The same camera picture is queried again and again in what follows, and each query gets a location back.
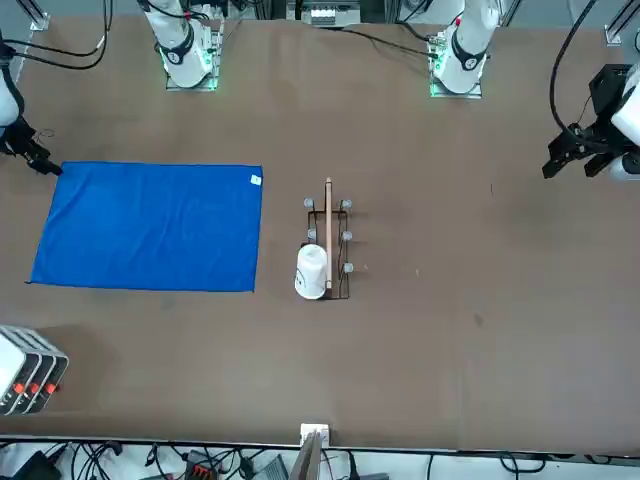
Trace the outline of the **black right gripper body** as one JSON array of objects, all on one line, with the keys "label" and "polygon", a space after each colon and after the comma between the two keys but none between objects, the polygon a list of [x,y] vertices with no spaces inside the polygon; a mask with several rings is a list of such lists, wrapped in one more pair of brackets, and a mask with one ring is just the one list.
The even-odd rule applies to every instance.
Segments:
[{"label": "black right gripper body", "polygon": [[35,130],[25,119],[5,127],[1,134],[1,152],[8,155],[31,155]]}]

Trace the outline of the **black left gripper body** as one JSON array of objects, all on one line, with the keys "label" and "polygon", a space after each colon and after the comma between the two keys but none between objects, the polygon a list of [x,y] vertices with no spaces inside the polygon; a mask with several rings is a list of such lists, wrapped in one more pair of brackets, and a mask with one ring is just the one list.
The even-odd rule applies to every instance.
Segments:
[{"label": "black left gripper body", "polygon": [[576,136],[585,150],[624,150],[631,141],[612,123],[624,97],[631,64],[606,64],[589,82],[595,121],[580,128]]}]

